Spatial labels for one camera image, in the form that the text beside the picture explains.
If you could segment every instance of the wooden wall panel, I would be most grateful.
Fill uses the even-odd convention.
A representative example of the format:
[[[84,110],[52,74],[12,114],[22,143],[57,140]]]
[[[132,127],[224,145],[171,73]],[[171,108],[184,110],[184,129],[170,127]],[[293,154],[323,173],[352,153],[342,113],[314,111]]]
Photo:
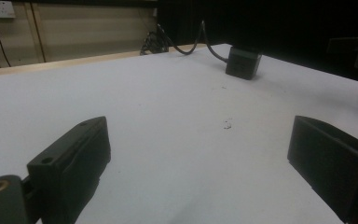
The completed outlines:
[[[38,13],[50,62],[139,50],[145,24],[156,28],[151,8],[39,4]]]
[[[39,63],[24,3],[13,3],[15,19],[0,19],[0,36],[7,58],[13,66]],[[6,67],[0,51],[1,64]]]

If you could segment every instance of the white tabletop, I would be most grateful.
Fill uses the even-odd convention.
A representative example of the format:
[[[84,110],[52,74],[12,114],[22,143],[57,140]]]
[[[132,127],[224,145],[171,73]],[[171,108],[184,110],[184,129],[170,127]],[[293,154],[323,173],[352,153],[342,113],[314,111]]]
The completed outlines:
[[[106,116],[113,158],[77,223],[341,223],[286,155],[295,115],[358,138],[358,82],[266,56],[252,81],[225,68],[202,48],[0,76],[0,175]]]

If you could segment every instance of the white table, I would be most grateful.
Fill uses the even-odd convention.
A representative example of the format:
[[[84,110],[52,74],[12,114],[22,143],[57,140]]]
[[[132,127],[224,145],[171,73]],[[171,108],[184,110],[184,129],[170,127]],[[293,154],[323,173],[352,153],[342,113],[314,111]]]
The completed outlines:
[[[0,175],[106,116],[113,159],[77,223],[341,223],[286,155],[295,115],[358,138],[358,82],[266,56],[252,81],[225,68],[203,48],[0,76]]]

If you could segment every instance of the electrical outlet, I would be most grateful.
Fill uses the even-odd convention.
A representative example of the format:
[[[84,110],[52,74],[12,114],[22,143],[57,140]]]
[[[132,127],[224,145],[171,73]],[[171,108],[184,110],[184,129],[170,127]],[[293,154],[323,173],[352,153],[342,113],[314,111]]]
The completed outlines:
[[[16,18],[11,2],[0,1],[0,18]]]

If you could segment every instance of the dark background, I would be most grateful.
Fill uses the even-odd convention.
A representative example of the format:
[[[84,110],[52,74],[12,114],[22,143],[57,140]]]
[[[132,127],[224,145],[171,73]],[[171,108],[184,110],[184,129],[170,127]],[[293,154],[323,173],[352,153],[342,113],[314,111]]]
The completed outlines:
[[[158,23],[177,44],[193,43],[200,21],[212,44],[265,55],[358,80],[356,52],[327,54],[333,37],[358,37],[358,1],[159,0]]]

